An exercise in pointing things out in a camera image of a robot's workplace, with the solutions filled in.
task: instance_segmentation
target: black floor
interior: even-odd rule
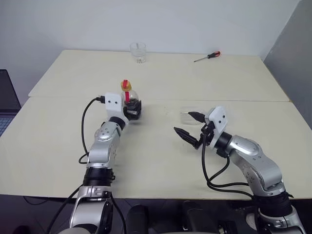
[[[40,199],[28,198],[30,202],[39,203]],[[150,234],[181,231],[181,203],[183,200],[164,199],[116,199],[116,202],[126,217],[131,207],[141,204],[149,209]],[[202,208],[216,219],[233,220],[239,233],[255,233],[245,223],[245,210],[248,206],[242,201],[196,200]],[[301,221],[308,233],[312,234],[312,200],[293,200]],[[0,195],[0,233],[12,234],[19,225],[30,226],[32,234],[44,234],[51,218],[59,208],[60,201],[47,201],[41,205],[30,205],[22,196]],[[73,204],[68,204],[56,220],[51,233],[59,233],[68,227]],[[122,224],[117,212],[114,211],[112,234],[122,233]]]

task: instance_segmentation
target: table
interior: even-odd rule
[[[88,97],[120,93],[130,80],[142,100],[289,101],[257,56],[148,53],[136,64],[128,52],[64,50],[30,97]]]
[[[0,194],[67,197],[82,183],[85,165],[80,121],[87,97],[31,97],[0,138]],[[312,197],[312,132],[291,102],[143,100],[142,117],[121,137],[112,184],[115,197],[245,199],[205,185],[200,152],[184,142],[173,127],[198,137],[201,125],[181,123],[185,107],[226,108],[227,132],[257,141],[283,173],[287,191]],[[86,114],[89,148],[95,130],[107,120],[105,107],[94,103]],[[210,175],[225,160],[206,152]],[[216,183],[244,181],[233,164]]]

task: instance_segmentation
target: cable connector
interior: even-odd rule
[[[104,104],[105,103],[105,96],[99,96],[96,98],[96,100]]]

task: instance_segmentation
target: white wall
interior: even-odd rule
[[[0,67],[20,101],[64,48],[259,55],[299,0],[0,0]]]

